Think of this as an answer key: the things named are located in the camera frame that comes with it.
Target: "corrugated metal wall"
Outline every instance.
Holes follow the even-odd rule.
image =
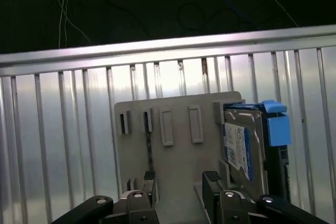
[[[172,60],[120,66],[112,56],[3,65],[2,222],[48,223],[94,194],[117,199],[115,103],[236,90],[247,102],[272,99],[288,106],[292,202],[335,223],[336,47],[329,46],[336,40],[325,38],[323,48],[319,38],[312,40],[313,48],[280,42],[295,50],[276,52],[268,49],[276,44],[268,51],[242,46],[244,54],[231,55],[225,53],[231,47],[212,46],[201,57],[179,49]]]

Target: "bolt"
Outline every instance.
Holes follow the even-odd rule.
[[[272,203],[273,202],[273,199],[270,198],[270,197],[265,197],[263,198],[264,201],[266,201],[267,203]]]
[[[106,199],[98,199],[97,203],[98,204],[104,204],[107,200]]]
[[[135,193],[135,194],[133,194],[133,196],[135,198],[140,198],[140,197],[142,197],[142,193]]]
[[[231,192],[231,191],[227,191],[227,192],[225,193],[225,195],[226,195],[227,197],[233,197],[235,194],[234,194],[233,192]]]

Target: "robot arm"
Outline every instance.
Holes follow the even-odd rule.
[[[106,196],[91,197],[52,224],[157,224],[155,174],[147,172],[145,178],[143,190],[127,191],[116,203]],[[239,191],[222,190],[219,180],[215,171],[202,174],[202,200],[211,224],[327,224],[276,196],[262,195],[254,202]]]

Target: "hard drive label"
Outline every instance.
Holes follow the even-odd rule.
[[[227,162],[237,170],[243,169],[246,178],[253,179],[248,132],[245,127],[225,123],[225,152]]]

